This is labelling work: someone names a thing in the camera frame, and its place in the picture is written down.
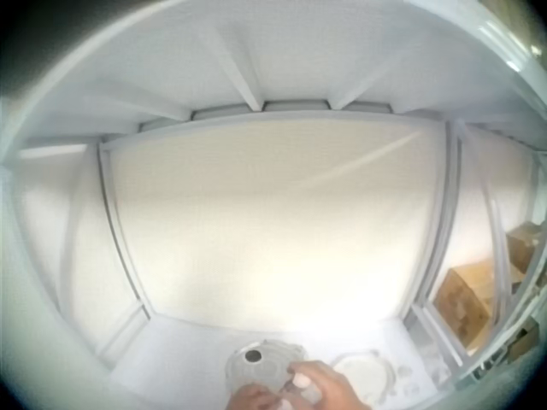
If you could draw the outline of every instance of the human hand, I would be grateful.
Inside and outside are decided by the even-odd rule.
[[[289,371],[308,376],[322,396],[321,401],[312,406],[299,395],[282,393],[281,396],[292,404],[294,410],[371,410],[359,400],[346,376],[322,361],[292,363]]]
[[[226,410],[274,410],[279,397],[259,384],[247,384],[230,399]]]

